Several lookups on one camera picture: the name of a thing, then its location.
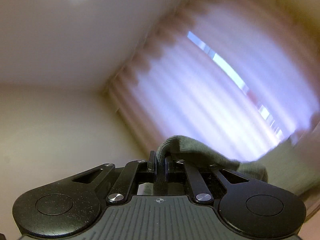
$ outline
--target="ceiling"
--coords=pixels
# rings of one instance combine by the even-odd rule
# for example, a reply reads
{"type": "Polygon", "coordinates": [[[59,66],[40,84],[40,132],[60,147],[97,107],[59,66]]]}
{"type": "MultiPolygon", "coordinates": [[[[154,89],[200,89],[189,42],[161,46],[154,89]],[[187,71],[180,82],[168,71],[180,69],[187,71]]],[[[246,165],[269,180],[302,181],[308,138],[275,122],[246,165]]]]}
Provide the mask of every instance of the ceiling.
{"type": "Polygon", "coordinates": [[[101,91],[181,0],[0,0],[0,83],[101,91]]]}

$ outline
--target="white wall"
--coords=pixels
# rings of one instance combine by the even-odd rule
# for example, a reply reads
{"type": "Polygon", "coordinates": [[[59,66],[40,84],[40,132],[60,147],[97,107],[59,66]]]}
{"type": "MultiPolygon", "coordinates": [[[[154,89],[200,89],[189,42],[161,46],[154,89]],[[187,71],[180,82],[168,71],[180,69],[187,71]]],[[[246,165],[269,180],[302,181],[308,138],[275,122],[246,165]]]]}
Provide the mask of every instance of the white wall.
{"type": "Polygon", "coordinates": [[[182,0],[0,0],[0,83],[101,91],[182,0]]]}
{"type": "Polygon", "coordinates": [[[0,233],[20,235],[12,205],[22,193],[103,163],[145,158],[105,98],[0,86],[0,233]]]}

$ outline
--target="crosshair marking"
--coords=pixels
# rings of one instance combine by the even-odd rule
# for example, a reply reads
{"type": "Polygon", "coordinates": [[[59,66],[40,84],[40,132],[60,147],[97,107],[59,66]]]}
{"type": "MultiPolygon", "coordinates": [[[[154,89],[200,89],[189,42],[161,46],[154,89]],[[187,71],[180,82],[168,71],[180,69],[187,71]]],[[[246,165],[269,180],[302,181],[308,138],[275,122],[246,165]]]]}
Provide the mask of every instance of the crosshair marking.
{"type": "Polygon", "coordinates": [[[165,201],[165,200],[164,200],[163,198],[157,198],[156,201],[157,201],[158,203],[162,203],[162,202],[165,201]]]}

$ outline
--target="black circular pad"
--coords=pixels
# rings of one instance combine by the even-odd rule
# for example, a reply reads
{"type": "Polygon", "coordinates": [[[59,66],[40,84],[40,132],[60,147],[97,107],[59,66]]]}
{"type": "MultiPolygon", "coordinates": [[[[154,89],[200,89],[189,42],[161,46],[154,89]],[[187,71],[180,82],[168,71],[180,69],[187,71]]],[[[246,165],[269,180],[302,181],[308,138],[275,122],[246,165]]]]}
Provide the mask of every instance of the black circular pad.
{"type": "Polygon", "coordinates": [[[265,217],[275,216],[283,209],[281,200],[268,195],[253,196],[247,200],[246,206],[252,213],[265,217]]]}
{"type": "Polygon", "coordinates": [[[49,216],[61,215],[69,211],[73,201],[66,195],[52,194],[40,198],[36,203],[39,212],[49,216]]]}
{"type": "Polygon", "coordinates": [[[303,224],[306,208],[291,192],[255,179],[227,186],[219,214],[240,234],[279,239],[296,233],[303,224]]]}

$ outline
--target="green cloth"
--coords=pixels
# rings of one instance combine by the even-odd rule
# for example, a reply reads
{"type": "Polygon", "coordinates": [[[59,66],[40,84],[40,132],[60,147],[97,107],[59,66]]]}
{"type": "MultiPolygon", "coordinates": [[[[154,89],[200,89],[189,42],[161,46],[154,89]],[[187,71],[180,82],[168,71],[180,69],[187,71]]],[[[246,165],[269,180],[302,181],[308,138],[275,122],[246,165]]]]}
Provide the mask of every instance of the green cloth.
{"type": "Polygon", "coordinates": [[[191,161],[198,167],[206,167],[210,163],[216,163],[251,178],[268,182],[267,170],[262,164],[258,162],[240,163],[239,161],[229,160],[202,142],[187,136],[176,135],[168,138],[157,150],[158,180],[154,185],[154,195],[166,194],[164,158],[170,154],[175,159],[191,161]]]}
{"type": "Polygon", "coordinates": [[[270,150],[257,162],[266,167],[268,183],[295,195],[300,195],[320,183],[320,173],[304,163],[290,138],[270,150]]]}

